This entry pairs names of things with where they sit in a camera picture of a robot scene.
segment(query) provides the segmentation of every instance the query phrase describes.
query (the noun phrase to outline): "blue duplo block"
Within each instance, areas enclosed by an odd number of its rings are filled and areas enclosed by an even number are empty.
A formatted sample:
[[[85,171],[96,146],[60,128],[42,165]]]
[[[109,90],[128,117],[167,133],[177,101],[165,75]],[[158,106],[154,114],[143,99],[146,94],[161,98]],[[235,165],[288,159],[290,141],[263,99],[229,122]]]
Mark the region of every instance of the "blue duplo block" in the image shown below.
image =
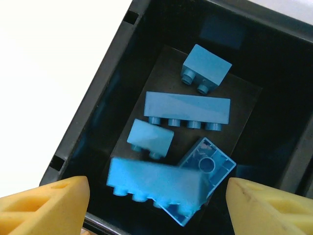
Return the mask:
[[[183,63],[181,80],[187,85],[194,82],[198,92],[207,94],[221,84],[230,67],[231,63],[195,44]]]
[[[127,143],[132,145],[134,151],[149,150],[149,156],[158,160],[166,156],[173,136],[173,131],[135,119]]]
[[[189,216],[206,201],[208,184],[201,171],[176,166],[114,157],[107,186],[117,196],[133,194],[133,200],[154,199],[156,205],[177,205],[180,214]]]
[[[149,123],[160,124],[161,118],[168,118],[168,125],[180,126],[187,120],[187,127],[221,131],[222,124],[229,123],[230,99],[197,95],[146,92],[144,116]]]
[[[201,138],[179,163],[179,167],[200,170],[205,175],[206,183],[209,185],[205,193],[207,198],[235,166],[236,163],[208,138]],[[193,216],[181,214],[174,205],[161,207],[181,226],[185,226]]]

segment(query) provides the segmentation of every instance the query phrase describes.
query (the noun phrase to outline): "2x4 lego brick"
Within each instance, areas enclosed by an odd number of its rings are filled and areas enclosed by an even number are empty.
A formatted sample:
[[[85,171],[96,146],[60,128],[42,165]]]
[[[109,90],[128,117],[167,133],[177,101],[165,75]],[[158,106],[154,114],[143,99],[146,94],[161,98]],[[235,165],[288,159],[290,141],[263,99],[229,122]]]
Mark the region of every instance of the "2x4 lego brick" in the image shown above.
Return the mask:
[[[202,172],[175,166],[114,157],[107,185],[114,194],[133,194],[133,200],[151,198],[158,205],[178,205],[180,214],[189,216],[206,201],[208,185]]]
[[[146,92],[144,116],[152,124],[160,124],[161,118],[168,125],[180,126],[181,120],[188,121],[187,127],[220,131],[222,124],[229,123],[230,99],[197,95]]]

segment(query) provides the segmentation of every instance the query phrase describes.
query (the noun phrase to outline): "blurry blue brick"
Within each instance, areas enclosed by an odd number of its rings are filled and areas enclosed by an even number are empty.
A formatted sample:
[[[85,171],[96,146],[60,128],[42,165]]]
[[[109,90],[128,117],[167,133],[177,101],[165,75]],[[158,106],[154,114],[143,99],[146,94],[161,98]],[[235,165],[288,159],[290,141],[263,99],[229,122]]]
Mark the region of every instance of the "blurry blue brick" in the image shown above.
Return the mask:
[[[216,187],[236,166],[236,163],[209,139],[202,138],[187,152],[179,166],[195,170],[200,169],[205,174],[206,183],[209,185],[206,195],[209,198]],[[193,216],[193,214],[190,216],[180,214],[175,205],[161,207],[181,226],[185,226]]]
[[[217,88],[228,73],[231,63],[195,44],[183,63],[182,82],[198,85],[198,92],[207,94]]]
[[[173,136],[173,131],[135,119],[127,143],[132,145],[134,151],[149,150],[149,156],[158,160],[166,156]]]
[[[144,116],[152,124],[167,118],[168,125],[180,126],[180,120],[187,120],[189,128],[199,129],[205,122],[206,130],[221,131],[222,124],[229,123],[229,112],[230,99],[146,92]]]
[[[208,185],[198,170],[112,158],[107,185],[117,196],[133,194],[133,200],[153,198],[159,205],[176,204],[180,214],[192,215],[206,202]]]

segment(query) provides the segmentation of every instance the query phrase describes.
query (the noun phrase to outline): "white background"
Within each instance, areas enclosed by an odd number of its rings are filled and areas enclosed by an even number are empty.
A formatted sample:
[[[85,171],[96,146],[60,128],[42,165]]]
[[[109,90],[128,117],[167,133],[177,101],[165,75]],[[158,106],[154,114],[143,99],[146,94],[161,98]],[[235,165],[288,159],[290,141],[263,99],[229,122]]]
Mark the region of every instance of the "white background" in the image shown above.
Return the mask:
[[[254,0],[305,22],[312,0]],[[131,0],[0,0],[0,197],[37,187]]]

